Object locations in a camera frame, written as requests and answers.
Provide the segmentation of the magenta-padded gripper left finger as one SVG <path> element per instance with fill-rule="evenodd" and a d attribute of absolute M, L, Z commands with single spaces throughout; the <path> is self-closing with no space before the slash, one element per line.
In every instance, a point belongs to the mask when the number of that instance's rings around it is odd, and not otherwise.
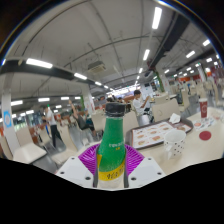
<path fill-rule="evenodd" d="M 98 185 L 97 148 L 98 144 L 85 149 L 79 156 L 71 156 L 56 175 L 84 188 L 96 188 Z"/>

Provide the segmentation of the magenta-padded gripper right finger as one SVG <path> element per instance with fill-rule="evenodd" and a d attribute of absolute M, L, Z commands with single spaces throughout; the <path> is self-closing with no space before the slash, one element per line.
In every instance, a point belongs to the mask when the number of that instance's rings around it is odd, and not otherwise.
<path fill-rule="evenodd" d="M 129 145 L 125 148 L 125 188 L 139 188 L 165 177 L 164 171 L 152 157 L 144 157 Z"/>

